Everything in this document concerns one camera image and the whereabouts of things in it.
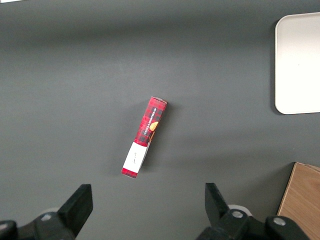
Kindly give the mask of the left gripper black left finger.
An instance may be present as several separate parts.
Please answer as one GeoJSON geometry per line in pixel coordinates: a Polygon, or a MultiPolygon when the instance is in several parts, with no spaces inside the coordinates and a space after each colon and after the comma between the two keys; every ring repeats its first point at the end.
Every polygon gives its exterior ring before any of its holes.
{"type": "Polygon", "coordinates": [[[93,211],[92,186],[82,184],[58,209],[46,210],[26,225],[0,222],[2,240],[75,240],[93,211]]]}

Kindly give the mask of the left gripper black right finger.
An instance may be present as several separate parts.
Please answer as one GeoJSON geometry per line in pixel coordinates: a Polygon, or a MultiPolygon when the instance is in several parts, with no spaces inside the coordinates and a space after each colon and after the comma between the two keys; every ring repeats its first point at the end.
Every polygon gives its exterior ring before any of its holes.
{"type": "Polygon", "coordinates": [[[227,205],[215,183],[205,184],[205,211],[210,222],[198,240],[308,240],[307,234],[292,219],[268,216],[264,222],[248,210],[227,205]]]}

